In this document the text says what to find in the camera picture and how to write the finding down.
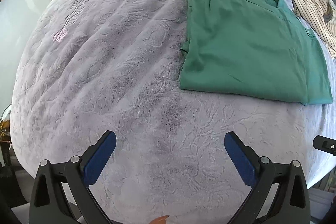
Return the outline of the person's fingertip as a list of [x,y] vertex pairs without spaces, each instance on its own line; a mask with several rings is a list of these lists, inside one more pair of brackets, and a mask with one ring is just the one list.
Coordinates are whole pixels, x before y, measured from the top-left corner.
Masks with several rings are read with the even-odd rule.
[[149,224],[167,224],[167,219],[168,219],[168,215],[164,215],[164,216],[160,216],[152,221],[149,222]]

